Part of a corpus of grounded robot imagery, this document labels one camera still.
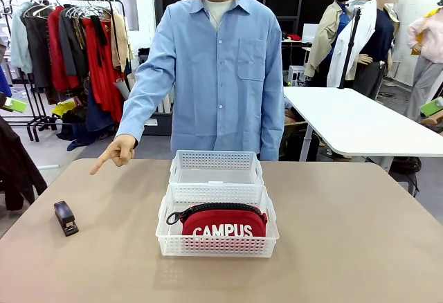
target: stapler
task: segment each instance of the stapler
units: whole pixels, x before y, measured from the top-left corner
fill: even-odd
[[[68,204],[66,204],[66,201],[55,203],[54,212],[63,229],[64,236],[71,236],[78,232],[78,227],[75,224],[74,214],[72,213]]]

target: red pouch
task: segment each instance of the red pouch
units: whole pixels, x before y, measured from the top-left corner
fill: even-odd
[[[240,203],[208,203],[172,213],[168,225],[183,224],[182,235],[266,237],[268,217],[260,209]]]

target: white undershirt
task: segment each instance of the white undershirt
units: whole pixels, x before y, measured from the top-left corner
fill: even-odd
[[[210,22],[214,26],[215,30],[219,30],[220,22],[222,21],[223,15],[229,10],[232,0],[225,2],[211,2],[205,0],[205,5],[210,11],[209,17]]]

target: zipper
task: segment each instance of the zipper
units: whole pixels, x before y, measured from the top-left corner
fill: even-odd
[[[255,206],[241,204],[241,203],[207,203],[207,204],[192,206],[183,212],[174,212],[166,219],[166,223],[168,225],[174,225],[179,221],[185,222],[193,214],[203,211],[212,211],[212,210],[249,211],[256,213],[256,215],[258,215],[261,218],[261,220],[263,220],[262,212],[260,211],[260,209],[258,209]]]

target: perforated basket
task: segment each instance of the perforated basket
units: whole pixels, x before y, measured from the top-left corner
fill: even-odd
[[[169,182],[263,185],[262,175],[254,152],[177,151]]]
[[[184,236],[181,222],[169,226],[166,218],[203,203],[244,203],[268,216],[266,237]],[[272,200],[259,185],[170,184],[159,210],[156,236],[164,256],[270,258],[279,238]]]

